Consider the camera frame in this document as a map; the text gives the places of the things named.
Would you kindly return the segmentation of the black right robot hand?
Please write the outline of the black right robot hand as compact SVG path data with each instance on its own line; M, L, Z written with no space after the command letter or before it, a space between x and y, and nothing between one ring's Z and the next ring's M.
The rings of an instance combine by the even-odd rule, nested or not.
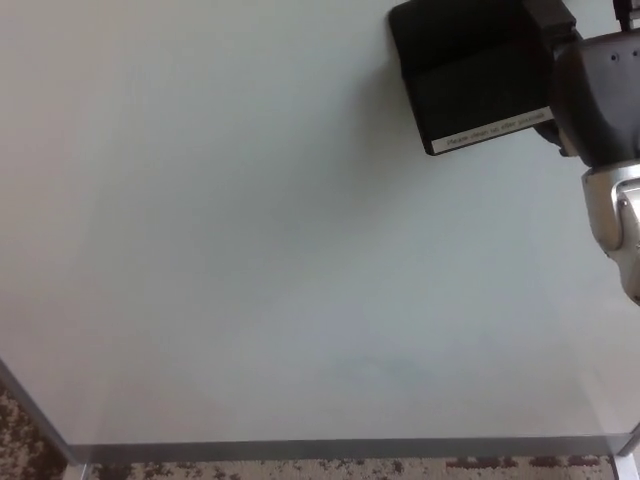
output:
M548 108L543 132L558 144L565 134L590 168L639 159L639 3L615 1L618 32L584 38L562 1L522 1L533 79L527 106Z

